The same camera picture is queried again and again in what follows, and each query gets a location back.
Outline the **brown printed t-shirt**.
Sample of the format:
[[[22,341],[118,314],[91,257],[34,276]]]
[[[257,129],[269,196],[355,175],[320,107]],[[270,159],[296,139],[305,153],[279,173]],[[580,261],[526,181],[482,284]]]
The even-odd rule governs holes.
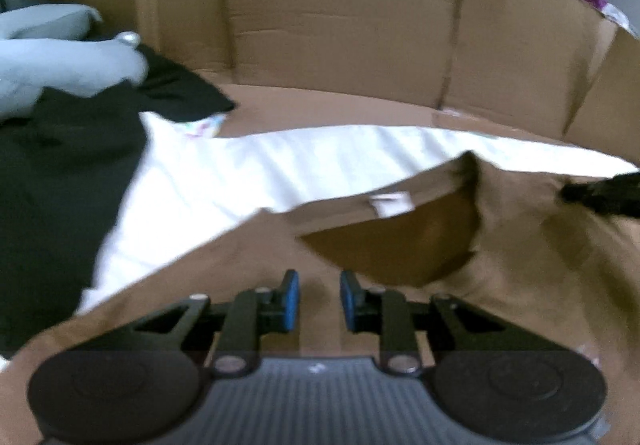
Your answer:
[[[192,293],[224,302],[273,286],[287,269],[302,286],[298,330],[269,338],[268,349],[368,353],[373,338],[349,337],[340,306],[338,276],[350,269],[413,301],[450,293],[596,359],[608,381],[605,442],[637,443],[639,224],[562,202],[563,184],[466,153],[398,183],[414,205],[401,216],[378,217],[365,194],[258,212],[27,343],[1,376],[2,442],[40,440],[26,387],[53,354]]]

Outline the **white patterned bed sheet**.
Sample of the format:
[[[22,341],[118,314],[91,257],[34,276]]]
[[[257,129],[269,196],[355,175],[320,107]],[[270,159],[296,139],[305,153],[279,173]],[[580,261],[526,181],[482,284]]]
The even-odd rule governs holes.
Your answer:
[[[191,136],[140,116],[146,147],[104,240],[84,314],[116,292],[242,223],[415,176],[472,150],[511,171],[609,178],[637,165],[595,150],[422,127],[344,126],[237,136]]]

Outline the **purple white snack bag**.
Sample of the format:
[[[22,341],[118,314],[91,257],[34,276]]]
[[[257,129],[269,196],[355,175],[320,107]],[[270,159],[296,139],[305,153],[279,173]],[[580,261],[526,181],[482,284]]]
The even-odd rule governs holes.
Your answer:
[[[597,10],[603,17],[607,18],[617,26],[624,28],[634,38],[639,37],[639,31],[630,22],[628,16],[614,4],[606,0],[582,0]]]

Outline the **black garment by pillow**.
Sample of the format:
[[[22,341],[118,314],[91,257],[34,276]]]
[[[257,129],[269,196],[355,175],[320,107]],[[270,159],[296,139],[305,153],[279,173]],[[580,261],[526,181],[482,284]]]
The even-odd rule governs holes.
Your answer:
[[[94,98],[49,89],[25,119],[1,124],[1,355],[12,358],[73,316],[143,156],[140,119],[228,114],[235,102],[148,46],[141,86],[115,82]]]

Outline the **grey neck pillow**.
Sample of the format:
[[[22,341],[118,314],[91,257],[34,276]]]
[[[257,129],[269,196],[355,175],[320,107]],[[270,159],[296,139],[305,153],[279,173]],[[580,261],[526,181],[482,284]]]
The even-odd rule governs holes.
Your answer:
[[[91,98],[149,70],[138,34],[86,41],[100,13],[88,5],[40,4],[1,14],[1,117],[30,115],[44,89]]]

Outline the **brown cardboard box wall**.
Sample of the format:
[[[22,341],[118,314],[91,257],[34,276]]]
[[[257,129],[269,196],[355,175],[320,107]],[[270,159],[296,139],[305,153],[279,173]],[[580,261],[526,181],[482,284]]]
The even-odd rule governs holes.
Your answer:
[[[217,82],[381,98],[639,158],[639,42],[582,0],[61,1]]]

